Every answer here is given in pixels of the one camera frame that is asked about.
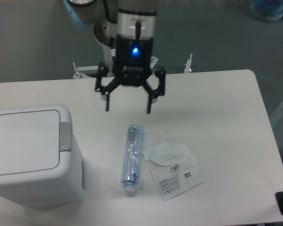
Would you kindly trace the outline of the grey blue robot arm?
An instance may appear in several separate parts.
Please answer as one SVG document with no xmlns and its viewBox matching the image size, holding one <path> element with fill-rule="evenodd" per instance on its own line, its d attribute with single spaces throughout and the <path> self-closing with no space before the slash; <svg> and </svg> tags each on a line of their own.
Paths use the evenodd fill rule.
<svg viewBox="0 0 283 226">
<path fill-rule="evenodd" d="M 77 24 L 101 25 L 102 43 L 115 50 L 112 65 L 98 65 L 95 91 L 109 105 L 109 96 L 118 86 L 143 87 L 150 113 L 152 103 L 165 95 L 166 82 L 165 69 L 154 71 L 150 66 L 158 1 L 66 0 L 64 4 Z"/>
</svg>

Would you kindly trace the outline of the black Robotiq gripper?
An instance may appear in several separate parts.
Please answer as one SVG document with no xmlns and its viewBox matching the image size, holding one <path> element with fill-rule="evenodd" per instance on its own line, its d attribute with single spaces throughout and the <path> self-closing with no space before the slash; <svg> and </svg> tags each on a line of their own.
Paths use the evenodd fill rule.
<svg viewBox="0 0 283 226">
<path fill-rule="evenodd" d="M 143 88 L 148 93 L 147 114 L 151 112 L 151 105 L 154 99 L 165 95 L 166 71 L 164 67 L 159 67 L 155 71 L 158 78 L 158 87 L 152 89 L 147 82 L 151 74 L 150 60 L 152 57 L 154 38 L 131 39 L 120 34 L 116 38 L 116 58 L 112 72 L 114 78 L 111 82 L 103 86 L 101 81 L 109 72 L 109 68 L 104 62 L 100 62 L 96 74 L 95 91 L 101 93 L 106 101 L 106 112 L 109 111 L 110 93 L 119 85 Z"/>
</svg>

